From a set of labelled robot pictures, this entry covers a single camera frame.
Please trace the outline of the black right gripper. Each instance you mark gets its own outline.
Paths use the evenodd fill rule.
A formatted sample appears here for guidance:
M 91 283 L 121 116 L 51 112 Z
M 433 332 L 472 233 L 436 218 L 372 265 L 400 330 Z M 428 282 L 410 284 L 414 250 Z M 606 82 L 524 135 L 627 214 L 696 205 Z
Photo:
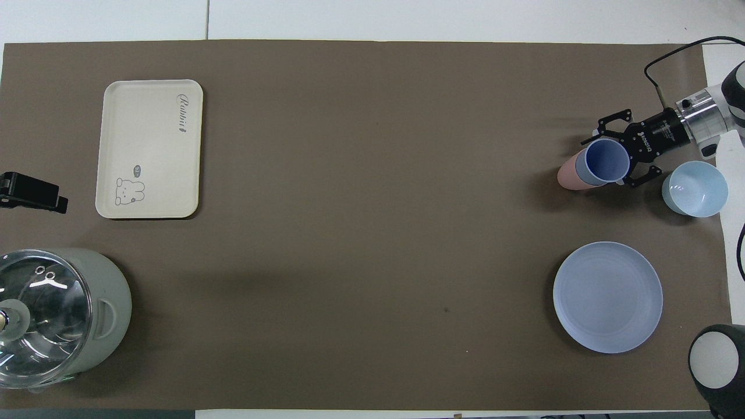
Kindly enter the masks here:
M 620 143 L 625 141 L 626 152 L 630 160 L 642 162 L 641 168 L 646 169 L 646 172 L 636 176 L 637 164 L 630 164 L 630 169 L 618 180 L 618 185 L 637 188 L 662 175 L 662 169 L 651 164 L 657 157 L 689 145 L 691 138 L 682 123 L 681 116 L 675 109 L 664 109 L 642 122 L 631 123 L 632 121 L 631 109 L 623 109 L 601 117 L 598 120 L 598 126 L 593 130 L 593 135 L 581 141 L 581 145 L 589 145 L 600 139 L 610 139 Z

